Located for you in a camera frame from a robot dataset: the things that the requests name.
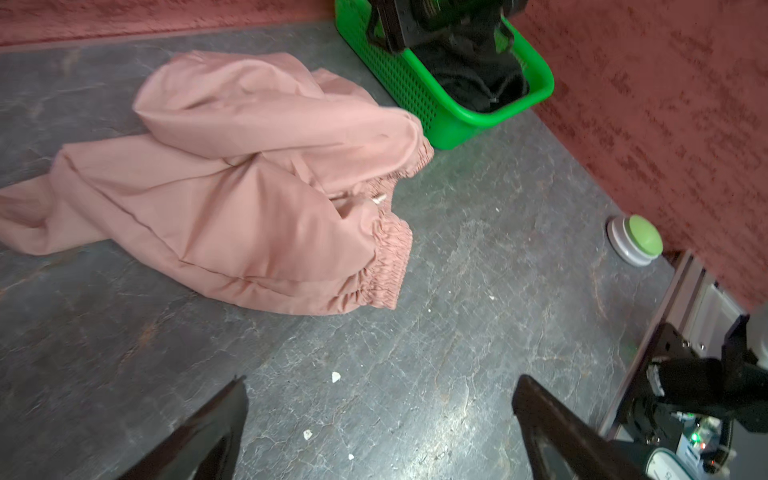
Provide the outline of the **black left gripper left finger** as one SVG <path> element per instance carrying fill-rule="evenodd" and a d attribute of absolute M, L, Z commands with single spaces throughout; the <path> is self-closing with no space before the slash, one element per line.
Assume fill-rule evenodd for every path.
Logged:
<path fill-rule="evenodd" d="M 231 479 L 249 409 L 238 377 L 121 475 L 129 479 Z"/>

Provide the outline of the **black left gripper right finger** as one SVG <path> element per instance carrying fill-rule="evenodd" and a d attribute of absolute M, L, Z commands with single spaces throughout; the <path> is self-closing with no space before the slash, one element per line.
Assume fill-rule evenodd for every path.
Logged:
<path fill-rule="evenodd" d="M 532 376 L 519 377 L 512 410 L 535 479 L 646 477 Z"/>

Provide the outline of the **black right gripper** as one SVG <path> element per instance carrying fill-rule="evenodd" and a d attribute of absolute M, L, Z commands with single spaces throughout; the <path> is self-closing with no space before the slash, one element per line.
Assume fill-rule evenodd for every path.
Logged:
<path fill-rule="evenodd" d="M 503 17 L 523 12 L 527 1 L 370 1 L 367 40 L 401 53 L 440 37 L 487 36 Z"/>

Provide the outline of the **pink shorts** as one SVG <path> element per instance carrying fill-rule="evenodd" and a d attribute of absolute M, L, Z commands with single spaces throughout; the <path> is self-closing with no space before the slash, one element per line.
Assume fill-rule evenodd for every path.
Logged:
<path fill-rule="evenodd" d="M 101 240 L 215 300 L 290 315 L 394 308 L 412 231 L 398 181 L 434 151 L 409 112 L 286 54 L 192 51 L 141 86 L 146 133 L 64 145 L 1 191 L 1 241 Z"/>

